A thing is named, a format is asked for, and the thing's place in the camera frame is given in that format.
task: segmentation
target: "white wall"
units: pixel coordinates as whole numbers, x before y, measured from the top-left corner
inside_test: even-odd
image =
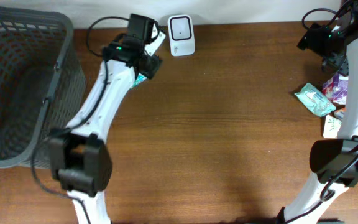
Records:
[[[86,28],[103,16],[129,17],[130,13],[167,24],[169,16],[189,14],[194,24],[300,21],[311,9],[338,10],[341,0],[0,0],[0,6],[57,11],[68,16],[76,28]],[[308,20],[328,20],[332,14],[317,12]],[[126,26],[106,21],[100,27]]]

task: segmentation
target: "laundry basket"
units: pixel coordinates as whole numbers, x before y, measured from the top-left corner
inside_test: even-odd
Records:
[[[81,106],[85,76],[66,16],[0,7],[0,168],[48,168],[42,140]]]

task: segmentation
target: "wooden tabletop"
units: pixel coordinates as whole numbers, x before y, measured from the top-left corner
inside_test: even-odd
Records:
[[[100,49],[119,30],[96,30]],[[195,26],[196,52],[164,60],[131,90],[112,124],[114,169],[106,189],[119,223],[218,223],[272,218],[301,190],[321,120],[293,92],[330,78],[321,59],[296,45],[299,22]],[[75,46],[88,91],[100,58]],[[59,189],[47,170],[48,186]],[[323,215],[358,223],[358,185]],[[70,201],[42,192],[24,167],[0,169],[0,223],[76,223]]]

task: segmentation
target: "gray plastic basket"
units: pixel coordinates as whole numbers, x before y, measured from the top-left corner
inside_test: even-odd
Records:
[[[85,76],[73,25],[56,12],[0,7],[0,167],[48,168],[42,140],[65,127],[81,106]]]

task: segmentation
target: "basket rim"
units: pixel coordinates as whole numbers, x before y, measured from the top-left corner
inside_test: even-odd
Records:
[[[37,122],[34,126],[32,138],[27,145],[27,147],[21,152],[18,156],[0,160],[0,168],[10,168],[14,167],[16,165],[19,165],[21,162],[27,160],[33,150],[35,149],[36,145],[38,144],[40,132],[44,126],[44,121],[48,115],[49,106],[52,103],[55,92],[57,89],[57,86],[60,81],[60,75],[61,75],[61,68],[63,65],[63,62],[66,58],[66,54],[69,50],[69,46],[73,40],[74,36],[74,28],[71,20],[64,14],[59,12],[45,12],[45,11],[38,11],[33,9],[18,9],[18,8],[11,8],[11,7],[0,7],[0,14],[6,15],[6,16],[22,16],[22,17],[42,17],[47,19],[55,19],[58,22],[62,23],[66,29],[66,36],[65,40],[62,44],[62,47],[60,49],[60,53],[56,59],[56,64],[54,66],[54,74],[52,77],[52,80],[49,85],[49,89],[47,92],[47,95],[45,96],[44,104],[40,108],[40,113],[37,118]]]

